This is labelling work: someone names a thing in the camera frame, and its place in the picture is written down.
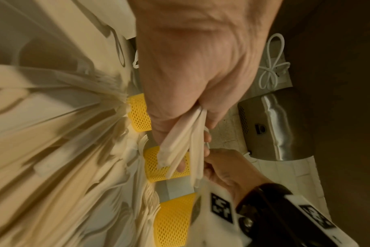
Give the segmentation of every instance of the stainless steel appliance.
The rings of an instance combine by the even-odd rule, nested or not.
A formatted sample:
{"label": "stainless steel appliance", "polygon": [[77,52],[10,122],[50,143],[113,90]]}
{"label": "stainless steel appliance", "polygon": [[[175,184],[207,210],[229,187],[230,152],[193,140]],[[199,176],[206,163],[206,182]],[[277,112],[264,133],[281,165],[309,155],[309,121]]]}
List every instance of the stainless steel appliance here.
{"label": "stainless steel appliance", "polygon": [[288,161],[313,155],[305,108],[293,87],[241,101],[238,111],[252,157]]}

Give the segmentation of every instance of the hand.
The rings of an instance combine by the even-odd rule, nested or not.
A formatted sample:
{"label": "hand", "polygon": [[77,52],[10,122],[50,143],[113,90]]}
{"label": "hand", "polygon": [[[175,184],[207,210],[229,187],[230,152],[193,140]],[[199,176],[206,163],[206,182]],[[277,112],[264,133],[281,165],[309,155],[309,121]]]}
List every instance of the hand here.
{"label": "hand", "polygon": [[155,141],[199,102],[214,128],[250,87],[281,0],[128,0]]}
{"label": "hand", "polygon": [[204,161],[204,176],[226,188],[233,197],[235,207],[257,186],[272,183],[235,150],[211,149]]}

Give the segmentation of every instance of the metal device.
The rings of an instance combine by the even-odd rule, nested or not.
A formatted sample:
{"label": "metal device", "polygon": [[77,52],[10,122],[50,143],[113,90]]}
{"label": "metal device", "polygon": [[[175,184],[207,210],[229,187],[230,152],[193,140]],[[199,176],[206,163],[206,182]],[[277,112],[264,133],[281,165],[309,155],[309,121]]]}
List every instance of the metal device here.
{"label": "metal device", "polygon": [[186,247],[358,247],[304,197],[286,195],[273,208],[252,209],[254,219],[238,215],[228,191],[202,180]]}
{"label": "metal device", "polygon": [[252,157],[288,161],[313,155],[305,108],[293,87],[241,101],[238,112]]}

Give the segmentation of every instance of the yellow mesh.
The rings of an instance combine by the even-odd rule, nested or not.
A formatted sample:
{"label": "yellow mesh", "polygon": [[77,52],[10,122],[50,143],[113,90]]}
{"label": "yellow mesh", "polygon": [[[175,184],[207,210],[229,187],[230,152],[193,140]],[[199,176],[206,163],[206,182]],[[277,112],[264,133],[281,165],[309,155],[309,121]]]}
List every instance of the yellow mesh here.
{"label": "yellow mesh", "polygon": [[156,247],[179,247],[186,243],[186,236],[196,193],[162,202],[154,220]]}
{"label": "yellow mesh", "polygon": [[[155,146],[153,148],[147,149],[144,151],[144,159],[146,160],[144,169],[146,171],[146,177],[150,182],[157,182],[157,181],[162,181],[166,180],[166,173],[169,170],[169,167],[163,167],[162,169],[157,169],[157,154],[159,152],[159,146]],[[176,177],[184,177],[188,176],[190,174],[190,169],[189,169],[189,153],[186,153],[185,155],[185,170],[181,173],[175,171],[172,178]]]}
{"label": "yellow mesh", "polygon": [[151,130],[151,119],[147,114],[144,94],[129,97],[128,104],[131,106],[131,111],[128,113],[128,117],[131,119],[131,124],[134,130],[137,132]]}

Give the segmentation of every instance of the yellow mesh basket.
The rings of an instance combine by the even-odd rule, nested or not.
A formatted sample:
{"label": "yellow mesh basket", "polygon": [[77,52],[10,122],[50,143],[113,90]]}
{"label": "yellow mesh basket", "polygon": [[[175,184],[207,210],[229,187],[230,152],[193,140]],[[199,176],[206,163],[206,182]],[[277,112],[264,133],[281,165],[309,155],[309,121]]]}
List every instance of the yellow mesh basket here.
{"label": "yellow mesh basket", "polygon": [[151,130],[151,119],[147,114],[146,101],[144,94],[138,94],[128,98],[128,104],[131,106],[131,111],[128,113],[131,119],[132,127],[137,132]]}
{"label": "yellow mesh basket", "polygon": [[156,247],[184,246],[196,193],[162,202],[154,220]]}
{"label": "yellow mesh basket", "polygon": [[[155,146],[153,148],[147,149],[144,151],[144,159],[145,159],[145,164],[144,164],[144,170],[146,172],[146,177],[150,182],[157,182],[157,181],[162,181],[166,180],[166,173],[169,170],[169,167],[163,167],[162,169],[157,169],[157,154],[159,152],[159,146]],[[175,171],[172,178],[176,177],[184,177],[188,176],[190,174],[190,169],[189,169],[189,153],[186,153],[185,155],[185,170],[181,173]]]}

